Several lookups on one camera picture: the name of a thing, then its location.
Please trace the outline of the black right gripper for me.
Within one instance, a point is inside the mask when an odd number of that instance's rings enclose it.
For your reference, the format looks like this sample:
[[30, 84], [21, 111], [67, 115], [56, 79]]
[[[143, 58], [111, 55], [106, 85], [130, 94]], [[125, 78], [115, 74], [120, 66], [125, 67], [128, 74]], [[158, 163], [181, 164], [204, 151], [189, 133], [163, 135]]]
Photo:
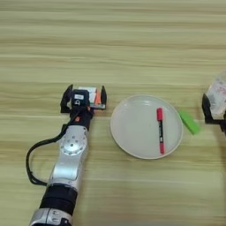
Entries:
[[202, 110], [207, 124], [217, 124], [220, 126], [222, 132], [226, 134], [226, 120], [224, 119], [213, 119], [210, 110], [210, 101], [206, 94], [202, 96]]

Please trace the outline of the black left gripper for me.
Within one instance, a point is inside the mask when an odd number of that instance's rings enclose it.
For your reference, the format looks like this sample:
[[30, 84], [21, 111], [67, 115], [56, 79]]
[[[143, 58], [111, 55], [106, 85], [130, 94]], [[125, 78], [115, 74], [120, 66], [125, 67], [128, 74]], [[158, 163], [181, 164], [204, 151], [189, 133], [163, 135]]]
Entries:
[[105, 87], [102, 86], [101, 91], [101, 102], [102, 104], [91, 104], [90, 106], [74, 106], [72, 109], [68, 107], [68, 102], [72, 97], [73, 85], [69, 85], [64, 91], [60, 107], [62, 113], [70, 112], [70, 123], [69, 125], [84, 126], [87, 130], [90, 127], [90, 122], [94, 116], [96, 110], [105, 110], [107, 104], [107, 93]]

